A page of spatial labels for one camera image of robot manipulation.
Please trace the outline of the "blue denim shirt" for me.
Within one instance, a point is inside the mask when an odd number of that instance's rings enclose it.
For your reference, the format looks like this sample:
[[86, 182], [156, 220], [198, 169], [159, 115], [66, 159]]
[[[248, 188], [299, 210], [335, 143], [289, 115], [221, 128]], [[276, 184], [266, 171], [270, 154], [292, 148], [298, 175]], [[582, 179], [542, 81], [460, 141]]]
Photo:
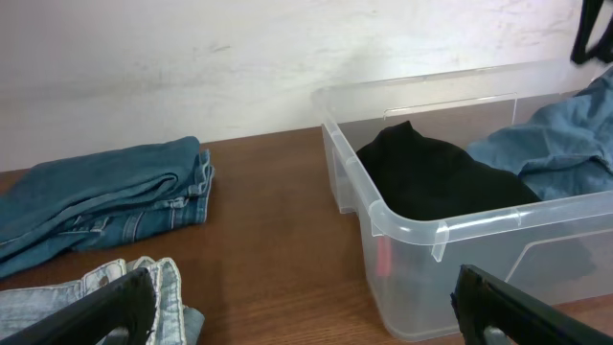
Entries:
[[511, 172], [541, 199], [612, 189], [612, 71], [575, 96], [538, 109], [524, 124], [468, 145], [470, 156]]

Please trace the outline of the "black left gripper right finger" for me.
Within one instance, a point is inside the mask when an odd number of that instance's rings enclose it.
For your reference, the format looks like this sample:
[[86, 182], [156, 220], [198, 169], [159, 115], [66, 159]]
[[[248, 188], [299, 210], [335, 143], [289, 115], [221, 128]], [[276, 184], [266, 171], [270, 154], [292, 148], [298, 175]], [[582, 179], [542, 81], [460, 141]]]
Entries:
[[451, 305], [466, 345], [612, 345], [612, 337], [463, 264]]

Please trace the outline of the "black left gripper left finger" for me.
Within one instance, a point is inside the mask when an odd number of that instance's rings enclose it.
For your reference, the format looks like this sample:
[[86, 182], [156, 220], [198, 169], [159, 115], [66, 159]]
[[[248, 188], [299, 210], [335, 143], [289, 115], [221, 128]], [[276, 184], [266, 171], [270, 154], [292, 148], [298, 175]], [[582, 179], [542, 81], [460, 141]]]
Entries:
[[150, 274], [137, 268], [1, 342], [7, 345], [96, 344], [117, 329], [128, 344], [152, 334], [156, 296]]

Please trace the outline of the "black garment with red stripe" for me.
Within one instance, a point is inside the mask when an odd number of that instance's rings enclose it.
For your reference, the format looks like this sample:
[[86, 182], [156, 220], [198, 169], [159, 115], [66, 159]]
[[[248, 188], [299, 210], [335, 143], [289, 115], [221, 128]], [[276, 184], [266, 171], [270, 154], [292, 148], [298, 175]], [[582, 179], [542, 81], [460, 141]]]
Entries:
[[424, 137], [409, 121], [381, 130], [357, 157], [386, 205], [407, 219], [446, 219], [540, 200], [517, 175]]

